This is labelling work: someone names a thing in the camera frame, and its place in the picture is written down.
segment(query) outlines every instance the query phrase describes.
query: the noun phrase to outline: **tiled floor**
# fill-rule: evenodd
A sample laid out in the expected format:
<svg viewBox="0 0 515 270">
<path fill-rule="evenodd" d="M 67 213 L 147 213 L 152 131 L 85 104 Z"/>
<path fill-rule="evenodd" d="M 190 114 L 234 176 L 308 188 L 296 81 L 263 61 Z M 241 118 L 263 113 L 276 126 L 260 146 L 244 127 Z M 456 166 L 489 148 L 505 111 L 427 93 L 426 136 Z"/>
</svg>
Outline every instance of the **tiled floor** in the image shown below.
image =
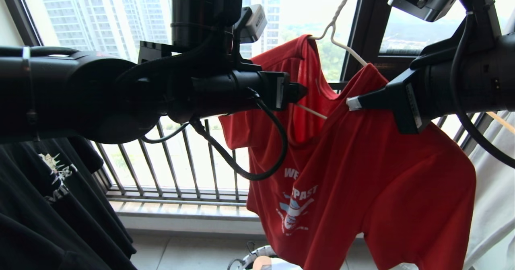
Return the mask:
<svg viewBox="0 0 515 270">
<path fill-rule="evenodd" d="M 204 239 L 132 235 L 138 253 L 132 263 L 139 270 L 225 270 L 232 259 L 247 255 L 246 239 Z M 265 241 L 254 241 L 256 247 Z M 362 239 L 349 250 L 342 270 L 375 270 L 370 252 Z"/>
</svg>

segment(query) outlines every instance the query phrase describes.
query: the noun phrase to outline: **red t-shirt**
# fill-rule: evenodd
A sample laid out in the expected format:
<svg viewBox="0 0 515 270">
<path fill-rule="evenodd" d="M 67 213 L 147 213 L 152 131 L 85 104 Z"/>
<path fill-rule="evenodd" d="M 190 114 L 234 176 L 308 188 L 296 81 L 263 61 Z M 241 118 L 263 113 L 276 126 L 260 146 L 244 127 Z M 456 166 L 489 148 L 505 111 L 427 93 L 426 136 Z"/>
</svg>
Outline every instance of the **red t-shirt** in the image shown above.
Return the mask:
<svg viewBox="0 0 515 270">
<path fill-rule="evenodd" d="M 460 147 L 433 124 L 419 135 L 401 135 L 388 110 L 349 112 L 347 97 L 376 90 L 386 79 L 369 64 L 336 94 L 307 35 L 253 61 L 289 72 L 309 89 L 300 103 L 328 116 L 293 105 L 276 113 L 288 132 L 288 155 L 274 176 L 250 184 L 247 208 L 259 215 L 278 256 L 304 270 L 339 269 L 363 232 L 380 270 L 403 262 L 461 270 L 475 171 Z M 250 172 L 272 167 L 281 141 L 264 112 L 220 120 L 229 148 L 249 147 Z"/>
</svg>

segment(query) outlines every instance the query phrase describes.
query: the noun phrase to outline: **white hanger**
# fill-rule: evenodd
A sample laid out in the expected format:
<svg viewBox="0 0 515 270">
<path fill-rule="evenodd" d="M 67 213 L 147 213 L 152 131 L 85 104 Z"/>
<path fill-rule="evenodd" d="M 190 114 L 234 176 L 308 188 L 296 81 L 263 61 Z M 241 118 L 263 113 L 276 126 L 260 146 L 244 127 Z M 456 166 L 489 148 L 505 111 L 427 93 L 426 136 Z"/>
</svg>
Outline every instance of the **white hanger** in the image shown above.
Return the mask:
<svg viewBox="0 0 515 270">
<path fill-rule="evenodd" d="M 340 5 L 338 6 L 338 8 L 336 9 L 336 13 L 334 14 L 334 17 L 333 19 L 331 20 L 331 22 L 327 25 L 327 27 L 325 27 L 325 30 L 322 34 L 322 36 L 320 37 L 309 37 L 309 39 L 323 39 L 323 37 L 325 37 L 325 34 L 327 33 L 327 31 L 329 30 L 330 27 L 333 27 L 333 32 L 331 33 L 331 43 L 337 45 L 338 47 L 340 48 L 343 48 L 345 49 L 346 51 L 348 51 L 351 55 L 353 55 L 353 57 L 355 57 L 360 64 L 362 64 L 362 66 L 366 66 L 367 63 L 365 60 L 363 60 L 363 58 L 357 54 L 352 48 L 350 48 L 349 46 L 346 46 L 342 43 L 339 43 L 338 41 L 335 41 L 334 40 L 334 35 L 336 33 L 336 20 L 338 19 L 338 17 L 340 16 L 340 12 L 342 12 L 342 9 L 344 8 L 344 6 L 346 5 L 348 0 L 342 0 L 342 2 L 340 3 Z M 309 109 L 308 107 L 305 107 L 303 105 L 300 105 L 300 104 L 297 104 L 295 103 L 296 106 L 298 107 L 301 107 L 302 109 L 306 110 L 307 112 L 309 113 L 312 113 L 312 114 L 315 114 L 316 116 L 320 117 L 320 118 L 323 118 L 323 119 L 327 119 L 327 116 L 325 115 L 322 115 L 314 110 L 311 110 Z"/>
</svg>

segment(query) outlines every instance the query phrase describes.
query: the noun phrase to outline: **metal railing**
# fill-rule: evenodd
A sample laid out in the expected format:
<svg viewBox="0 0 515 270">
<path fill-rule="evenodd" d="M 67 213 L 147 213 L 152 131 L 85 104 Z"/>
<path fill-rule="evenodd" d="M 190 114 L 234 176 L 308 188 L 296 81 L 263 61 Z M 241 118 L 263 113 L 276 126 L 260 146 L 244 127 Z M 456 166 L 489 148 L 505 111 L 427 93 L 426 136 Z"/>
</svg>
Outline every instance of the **metal railing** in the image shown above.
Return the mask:
<svg viewBox="0 0 515 270">
<path fill-rule="evenodd" d="M 340 84 L 333 85 L 333 88 L 335 87 L 341 87 Z M 449 118 L 453 118 L 453 123 L 456 124 L 456 117 L 455 116 L 444 116 L 436 120 L 436 125 L 442 129 L 444 129 L 445 125 L 449 123 Z M 469 114 L 469 118 L 475 122 L 476 125 L 479 125 L 480 123 L 484 123 L 485 118 L 489 118 L 484 113 L 481 114 Z M 209 120 L 204 121 L 204 126 L 206 127 L 206 130 L 208 133 L 210 132 L 210 123 Z M 165 136 L 165 132 L 163 130 L 163 125 L 160 122 L 158 122 L 156 126 L 156 130 L 159 134 L 159 137 L 162 138 Z M 460 144 L 462 148 L 465 148 L 468 144 L 470 144 L 471 140 L 468 134 L 466 133 L 463 126 L 460 126 L 456 132 L 452 136 L 453 129 L 446 129 L 447 134 L 452 138 L 455 142 Z M 184 202 L 198 202 L 199 204 L 212 204 L 214 203 L 230 203 L 230 204 L 242 204 L 247 201 L 248 196 L 248 186 L 241 187 L 239 182 L 239 177 L 236 173 L 236 171 L 228 172 L 230 171 L 228 167 L 224 169 L 224 172 L 221 173 L 220 168 L 217 168 L 215 165 L 215 160 L 218 158 L 221 162 L 225 162 L 221 159 L 220 156 L 215 157 L 215 151 L 213 151 L 213 147 L 211 144 L 206 142 L 207 149 L 208 149 L 208 156 L 203 158 L 204 163 L 210 164 L 210 171 L 211 173 L 205 173 L 202 172 L 202 178 L 203 179 L 212 179 L 213 186 L 210 186 L 208 188 L 199 186 L 198 179 L 199 175 L 197 174 L 196 168 L 199 166 L 198 162 L 195 163 L 192 155 L 192 147 L 190 143 L 190 133 L 188 133 L 188 130 L 184 130 L 182 132 L 182 140 L 185 153 L 183 153 L 181 156 L 175 155 L 176 158 L 179 158 L 179 160 L 187 160 L 187 164 L 189 167 L 188 171 L 180 171 L 178 172 L 175 169 L 175 163 L 171 154 L 171 149 L 169 147 L 168 142 L 163 142 L 160 145 L 153 145 L 153 146 L 160 146 L 162 147 L 162 153 L 164 154 L 164 158 L 166 160 L 166 167 L 167 169 L 164 169 L 163 167 L 156 168 L 155 164 L 152 162 L 151 153 L 149 152 L 149 145 L 144 143 L 141 140 L 137 140 L 138 146 L 141 150 L 141 153 L 144 157 L 146 167 L 148 169 L 149 175 L 151 176 L 152 184 L 142 184 L 140 182 L 142 178 L 142 173 L 138 172 L 138 170 L 134 166 L 134 157 L 132 157 L 128 152 L 125 144 L 119 144 L 117 145 L 117 149 L 119 151 L 119 154 L 121 155 L 121 159 L 124 163 L 123 166 L 125 166 L 126 171 L 128 171 L 128 175 L 126 175 L 125 183 L 124 179 L 120 177 L 119 172 L 119 166 L 115 166 L 113 164 L 113 153 L 109 153 L 105 147 L 106 145 L 95 143 L 95 147 L 97 148 L 98 152 L 102 156 L 102 158 L 105 160 L 105 168 L 103 171 L 95 173 L 96 179 L 99 185 L 105 190 L 106 195 L 111 200 L 123 200 L 123 199 L 137 199 L 137 200 L 177 200 L 177 201 L 184 201 Z M 221 144 L 225 143 L 224 140 L 218 140 Z M 235 160 L 238 160 L 238 155 L 235 150 L 232 151 L 232 156 Z M 172 185 L 168 184 L 167 186 L 163 186 L 160 183 L 160 179 L 163 179 L 163 176 L 168 175 L 171 177 Z M 192 183 L 190 183 L 189 186 L 181 186 L 179 183 L 179 179 L 183 177 L 184 175 L 191 175 L 191 178 L 193 180 Z M 234 187 L 227 188 L 221 188 L 219 185 L 219 178 L 220 175 L 223 175 L 225 180 L 232 179 L 232 175 L 234 175 Z"/>
</svg>

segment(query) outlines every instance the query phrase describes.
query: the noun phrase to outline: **white wall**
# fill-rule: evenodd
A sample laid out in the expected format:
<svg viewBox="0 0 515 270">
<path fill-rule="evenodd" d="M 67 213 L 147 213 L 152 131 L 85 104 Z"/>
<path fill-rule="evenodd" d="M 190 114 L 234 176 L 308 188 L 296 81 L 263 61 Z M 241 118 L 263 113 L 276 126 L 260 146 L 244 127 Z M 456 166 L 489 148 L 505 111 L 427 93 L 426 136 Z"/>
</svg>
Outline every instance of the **white wall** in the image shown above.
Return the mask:
<svg viewBox="0 0 515 270">
<path fill-rule="evenodd" d="M 5 0 L 0 0 L 0 46 L 22 45 L 22 38 L 11 18 Z"/>
</svg>

